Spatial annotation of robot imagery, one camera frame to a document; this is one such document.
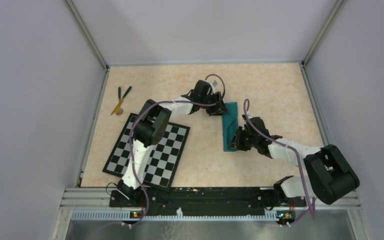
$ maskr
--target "checkerboard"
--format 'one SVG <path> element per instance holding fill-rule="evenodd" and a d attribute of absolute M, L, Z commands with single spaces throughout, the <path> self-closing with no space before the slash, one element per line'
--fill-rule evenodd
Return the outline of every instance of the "checkerboard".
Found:
<path fill-rule="evenodd" d="M 129 134 L 136 117 L 134 113 L 128 117 L 103 172 L 119 177 L 126 173 L 130 156 Z M 170 189 L 189 129 L 188 126 L 168 123 L 163 138 L 153 148 L 147 161 L 143 181 L 145 185 L 166 191 Z"/>

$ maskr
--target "blue towel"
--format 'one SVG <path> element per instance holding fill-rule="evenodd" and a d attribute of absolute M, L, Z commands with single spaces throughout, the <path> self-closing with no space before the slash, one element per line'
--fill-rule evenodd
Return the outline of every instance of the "blue towel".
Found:
<path fill-rule="evenodd" d="M 233 139 L 238 128 L 238 103 L 237 102 L 227 102 L 227 110 L 229 113 L 223 113 L 221 116 L 222 125 L 223 125 L 223 149 L 225 152 L 235 152 L 233 148 L 229 148 L 228 145 Z"/>

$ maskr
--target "white wall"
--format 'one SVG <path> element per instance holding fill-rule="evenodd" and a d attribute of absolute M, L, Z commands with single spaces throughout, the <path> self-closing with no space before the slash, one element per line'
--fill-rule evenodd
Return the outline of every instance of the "white wall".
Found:
<path fill-rule="evenodd" d="M 102 77 L 62 0 L 0 0 L 0 240 L 50 238 Z"/>
<path fill-rule="evenodd" d="M 336 0 L 74 0 L 110 65 L 301 61 Z"/>
<path fill-rule="evenodd" d="M 384 1 L 348 1 L 309 74 L 332 141 L 360 178 L 374 234 L 384 239 Z"/>

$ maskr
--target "wire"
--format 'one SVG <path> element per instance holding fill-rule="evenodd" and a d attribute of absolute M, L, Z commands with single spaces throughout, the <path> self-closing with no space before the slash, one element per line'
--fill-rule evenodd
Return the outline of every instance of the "wire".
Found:
<path fill-rule="evenodd" d="M 246 98 L 243 101 L 243 111 L 245 113 L 245 118 L 246 118 L 246 123 L 247 124 L 249 124 L 258 134 L 263 136 L 265 139 L 271 141 L 272 143 L 279 144 L 282 147 L 288 148 L 288 149 L 292 150 L 295 153 L 296 160 L 298 162 L 299 175 L 301 177 L 302 187 L 304 188 L 304 194 L 305 194 L 305 199 L 307 201 L 308 209 L 309 209 L 309 212 L 311 214 L 311 217 L 313 219 L 316 219 L 316 207 L 315 207 L 314 204 L 311 203 L 311 200 L 310 200 L 309 191 L 307 189 L 307 184 L 306 184 L 306 180 L 305 180 L 305 177 L 304 177 L 303 165 L 301 163 L 300 154 L 298 153 L 297 149 L 295 149 L 292 146 L 286 145 L 286 144 L 284 144 L 282 142 L 276 141 L 275 139 L 265 135 L 260 130 L 258 130 L 258 128 L 256 128 L 256 126 L 254 126 L 254 124 L 250 121 L 250 117 L 248 116 L 248 110 L 249 109 L 250 109 L 250 100 L 248 98 Z"/>
<path fill-rule="evenodd" d="M 225 92 L 226 92 L 226 85 L 225 85 L 225 82 L 223 81 L 223 79 L 217 75 L 217 74 L 210 74 L 208 75 L 205 79 L 207 79 L 208 77 L 210 76 L 216 76 L 220 79 L 222 85 L 223 85 L 223 95 L 221 96 L 221 101 L 223 100 L 223 98 L 225 97 Z M 212 106 L 215 106 L 218 102 L 215 102 L 215 103 L 211 103 L 211 104 L 203 104 L 203 103 L 199 103 L 199 102 L 193 102 L 193 101 L 186 101 L 186 100 L 179 100 L 179 101 L 175 101 L 176 103 L 186 103 L 186 104 L 193 104 L 193 105 L 197 105 L 197 106 L 200 106 L 200 107 L 212 107 Z M 139 225 L 145 218 L 145 216 L 147 215 L 148 213 L 148 210 L 149 210 L 149 205 L 150 205 L 150 199 L 149 199 L 149 196 L 148 196 L 148 192 L 146 190 L 146 188 L 144 187 L 144 185 L 142 184 L 141 180 L 139 179 L 138 175 L 136 174 L 136 169 L 135 169 L 135 154 L 133 152 L 133 131 L 134 129 L 136 128 L 136 126 L 138 125 L 138 123 L 140 122 L 140 120 L 152 109 L 154 108 L 155 106 L 157 105 L 160 105 L 160 104 L 172 104 L 173 103 L 173 100 L 171 101 L 159 101 L 159 102 L 156 102 L 154 104 L 152 104 L 151 106 L 149 106 L 139 117 L 136 117 L 136 120 L 134 121 L 133 125 L 131 126 L 131 129 L 130 129 L 130 133 L 128 135 L 128 144 L 129 144 L 129 147 L 130 149 L 132 150 L 131 151 L 131 167 L 132 167 L 132 170 L 133 170 L 133 175 L 134 175 L 134 178 L 136 179 L 137 183 L 139 183 L 140 185 L 140 189 L 143 191 L 143 194 L 145 195 L 145 199 L 146 199 L 146 208 L 145 208 L 145 212 L 142 214 L 142 216 L 140 217 L 140 219 L 135 222 L 134 224 L 129 224 L 128 226 L 130 228 L 133 228 L 137 225 Z M 98 228 L 97 230 L 95 230 L 93 233 L 91 233 L 88 237 L 85 238 L 85 240 L 88 240 L 90 239 L 91 237 L 93 237 L 94 235 L 96 235 L 98 232 L 100 232 L 101 230 L 103 230 L 104 228 L 106 227 L 109 227 L 109 226 L 112 226 L 112 225 L 119 225 L 121 224 L 122 226 L 125 225 L 124 222 L 110 222 L 110 223 L 107 223 L 103 226 L 101 226 L 100 228 Z"/>
<path fill-rule="evenodd" d="M 110 182 L 110 183 L 108 183 L 108 184 L 106 185 L 106 187 L 105 187 L 105 192 L 106 192 L 106 194 L 108 194 L 108 195 L 111 196 L 111 194 L 109 194 L 108 191 L 107 191 L 108 186 L 109 186 L 110 184 L 114 184 L 116 188 L 117 188 L 118 186 L 117 186 L 117 184 L 115 184 L 114 182 Z"/>

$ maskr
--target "wooden table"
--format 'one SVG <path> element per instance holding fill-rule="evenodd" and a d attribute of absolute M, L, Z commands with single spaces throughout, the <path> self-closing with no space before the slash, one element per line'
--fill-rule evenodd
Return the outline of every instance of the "wooden table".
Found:
<path fill-rule="evenodd" d="M 81 186 L 105 187 L 118 182 L 119 177 L 102 170 L 130 113 L 139 113 L 148 99 L 172 100 L 186 94 L 212 73 L 225 81 L 224 102 L 237 102 L 240 115 L 244 99 L 249 98 L 250 114 L 261 117 L 271 135 L 322 146 L 298 63 L 111 67 Z M 124 113 L 110 116 L 120 86 L 123 92 L 128 86 L 133 88 L 122 105 Z M 224 152 L 221 116 L 208 116 L 201 109 L 172 122 L 190 126 L 172 187 L 263 187 L 287 175 L 299 176 L 295 165 L 260 155 L 256 149 Z"/>

